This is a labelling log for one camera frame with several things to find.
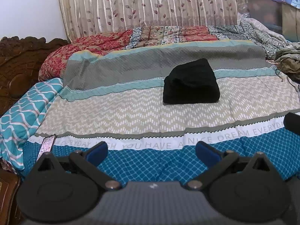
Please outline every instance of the smartphone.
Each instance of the smartphone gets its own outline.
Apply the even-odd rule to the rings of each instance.
[[[52,150],[53,144],[56,139],[56,134],[44,138],[43,143],[40,147],[40,152],[38,153],[37,160],[41,157],[44,152],[50,152]]]

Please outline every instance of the white wall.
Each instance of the white wall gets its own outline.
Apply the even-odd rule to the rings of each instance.
[[[0,0],[0,39],[67,39],[58,0]]]

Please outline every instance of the zigzag pattern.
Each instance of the zigzag pattern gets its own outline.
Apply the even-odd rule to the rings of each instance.
[[[59,78],[37,83],[0,118],[0,157],[15,168],[24,169],[19,145],[36,132],[61,89]]]
[[[215,127],[300,108],[286,78],[222,78],[214,104],[163,105],[163,88],[129,90],[86,100],[55,99],[38,134],[143,134]]]

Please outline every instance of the wooden headboard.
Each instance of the wooden headboard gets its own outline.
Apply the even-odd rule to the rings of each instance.
[[[38,81],[47,56],[68,44],[67,40],[3,37],[0,41],[0,117]]]

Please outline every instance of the curtain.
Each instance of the curtain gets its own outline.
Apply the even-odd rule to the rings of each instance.
[[[59,0],[70,41],[142,26],[236,24],[243,0]]]

